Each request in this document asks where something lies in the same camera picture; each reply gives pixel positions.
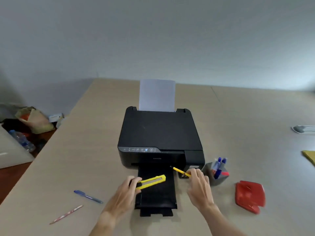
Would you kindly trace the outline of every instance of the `yellow pencil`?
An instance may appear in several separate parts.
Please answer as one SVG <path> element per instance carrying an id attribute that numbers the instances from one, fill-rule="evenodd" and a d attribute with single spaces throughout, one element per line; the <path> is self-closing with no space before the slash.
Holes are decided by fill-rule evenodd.
<path id="1" fill-rule="evenodd" d="M 172 166 L 171 166 L 171 168 L 172 168 L 173 170 L 175 170 L 175 171 L 178 171 L 179 173 L 182 173 L 182 174 L 184 174 L 184 175 L 186 175 L 186 176 L 188 176 L 188 177 L 191 177 L 190 174 L 188 174 L 188 173 L 186 173 L 186 172 L 184 172 L 184 171 L 182 171 L 182 170 L 180 170 L 180 169 L 177 169 L 177 168 L 172 167 Z"/>

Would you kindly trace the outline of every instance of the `yellow cloth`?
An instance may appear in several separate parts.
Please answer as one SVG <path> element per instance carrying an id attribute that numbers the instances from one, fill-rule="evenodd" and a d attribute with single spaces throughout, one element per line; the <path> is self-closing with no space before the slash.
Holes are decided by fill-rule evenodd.
<path id="1" fill-rule="evenodd" d="M 315 151 L 302 151 L 302 153 L 315 166 Z"/>

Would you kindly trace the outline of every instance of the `hand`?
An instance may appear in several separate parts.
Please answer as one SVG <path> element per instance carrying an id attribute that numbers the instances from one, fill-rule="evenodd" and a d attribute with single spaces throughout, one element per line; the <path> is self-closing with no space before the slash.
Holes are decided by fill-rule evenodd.
<path id="1" fill-rule="evenodd" d="M 212 198 L 211 188 L 209 184 L 209 177 L 204 176 L 200 169 L 189 169 L 187 171 L 191 175 L 190 187 L 187 194 L 190 201 L 200 211 L 208 206 L 214 206 L 215 203 Z"/>
<path id="2" fill-rule="evenodd" d="M 105 205 L 98 221 L 99 225 L 106 226 L 106 224 L 110 224 L 111 226 L 115 226 L 119 219 L 132 208 L 135 194 L 141 192 L 141 190 L 136 190 L 136 185 L 141 180 L 141 177 L 135 178 L 134 176 L 128 176 L 126 178 Z"/>

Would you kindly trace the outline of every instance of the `pencil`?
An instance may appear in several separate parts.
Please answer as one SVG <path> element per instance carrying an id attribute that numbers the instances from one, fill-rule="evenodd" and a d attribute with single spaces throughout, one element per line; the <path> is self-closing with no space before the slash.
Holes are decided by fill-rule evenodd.
<path id="1" fill-rule="evenodd" d="M 75 209 L 69 211 L 68 213 L 64 214 L 63 216 L 60 216 L 58 219 L 55 219 L 53 222 L 51 222 L 50 224 L 54 224 L 55 222 L 58 222 L 59 220 L 63 219 L 64 217 L 68 216 L 69 214 L 72 214 L 74 211 L 80 209 L 81 207 L 83 207 L 83 205 L 80 205 L 78 207 L 76 207 Z"/>
<path id="2" fill-rule="evenodd" d="M 172 168 L 173 170 L 175 170 L 175 171 L 178 171 L 179 173 L 182 173 L 182 174 L 184 174 L 184 175 L 186 175 L 186 176 L 188 176 L 188 177 L 191 177 L 190 174 L 188 174 L 188 173 L 186 173 L 186 172 L 184 172 L 184 171 L 182 171 L 182 170 L 180 170 L 180 169 L 177 169 L 177 168 L 172 167 L 172 166 L 171 166 L 171 168 Z"/>

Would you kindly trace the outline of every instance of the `pen holder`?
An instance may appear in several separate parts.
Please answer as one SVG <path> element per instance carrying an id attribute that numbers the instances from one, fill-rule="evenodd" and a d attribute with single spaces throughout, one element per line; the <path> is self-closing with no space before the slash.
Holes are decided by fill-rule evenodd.
<path id="1" fill-rule="evenodd" d="M 205 176 L 209 177 L 209 183 L 210 186 L 216 186 L 221 184 L 223 181 L 225 181 L 226 178 L 228 178 L 229 176 L 225 176 L 225 175 L 219 175 L 218 179 L 215 179 L 212 171 L 211 171 L 211 167 L 212 167 L 213 162 L 207 163 L 206 165 L 204 165 L 204 168 L 202 169 L 202 173 Z M 222 172 L 227 172 L 227 170 L 225 169 L 225 167 L 222 168 Z"/>

